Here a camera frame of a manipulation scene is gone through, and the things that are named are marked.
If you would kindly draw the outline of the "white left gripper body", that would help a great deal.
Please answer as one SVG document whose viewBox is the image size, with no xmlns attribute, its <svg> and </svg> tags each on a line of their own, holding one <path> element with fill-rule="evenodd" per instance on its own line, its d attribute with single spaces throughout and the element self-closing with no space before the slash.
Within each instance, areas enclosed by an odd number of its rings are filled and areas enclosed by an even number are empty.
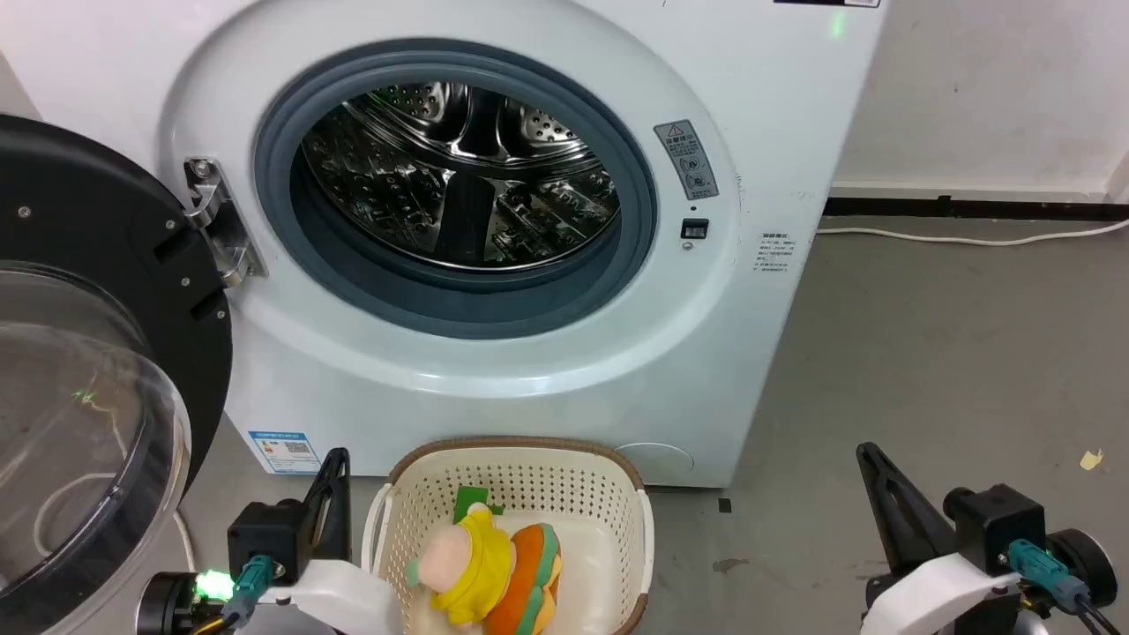
<svg viewBox="0 0 1129 635">
<path fill-rule="evenodd" d="M 294 586 L 259 599 L 259 634 L 400 634 L 395 588 L 344 560 L 310 560 Z"/>
</svg>

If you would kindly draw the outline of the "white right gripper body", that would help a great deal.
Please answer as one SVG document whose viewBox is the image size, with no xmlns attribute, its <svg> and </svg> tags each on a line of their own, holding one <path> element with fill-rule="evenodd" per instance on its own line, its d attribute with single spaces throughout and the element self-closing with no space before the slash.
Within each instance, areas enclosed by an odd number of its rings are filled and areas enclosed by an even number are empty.
<svg viewBox="0 0 1129 635">
<path fill-rule="evenodd" d="M 863 634 L 935 634 L 995 590 L 1019 583 L 1019 573 L 992 576 L 960 554 L 924 563 L 887 588 L 864 616 Z"/>
</svg>

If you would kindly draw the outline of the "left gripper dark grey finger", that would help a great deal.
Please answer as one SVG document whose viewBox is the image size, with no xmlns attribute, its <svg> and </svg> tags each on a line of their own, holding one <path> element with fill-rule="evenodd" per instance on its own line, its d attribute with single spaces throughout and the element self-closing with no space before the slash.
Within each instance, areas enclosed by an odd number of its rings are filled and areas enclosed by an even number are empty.
<svg viewBox="0 0 1129 635">
<path fill-rule="evenodd" d="M 329 452 L 303 501 L 298 563 L 334 556 L 334 452 Z"/>
<path fill-rule="evenodd" d="M 326 455 L 324 503 L 324 557 L 352 559 L 350 455 L 348 449 L 332 449 Z"/>
</svg>

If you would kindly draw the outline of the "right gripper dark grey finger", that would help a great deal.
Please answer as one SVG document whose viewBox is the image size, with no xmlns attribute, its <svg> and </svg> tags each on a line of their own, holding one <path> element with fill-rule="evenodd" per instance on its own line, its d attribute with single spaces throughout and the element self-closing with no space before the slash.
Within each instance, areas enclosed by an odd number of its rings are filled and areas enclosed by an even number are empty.
<svg viewBox="0 0 1129 635">
<path fill-rule="evenodd" d="M 872 516 L 890 572 L 904 576 L 928 560 L 957 551 L 954 527 L 873 442 L 856 451 Z"/>
</svg>

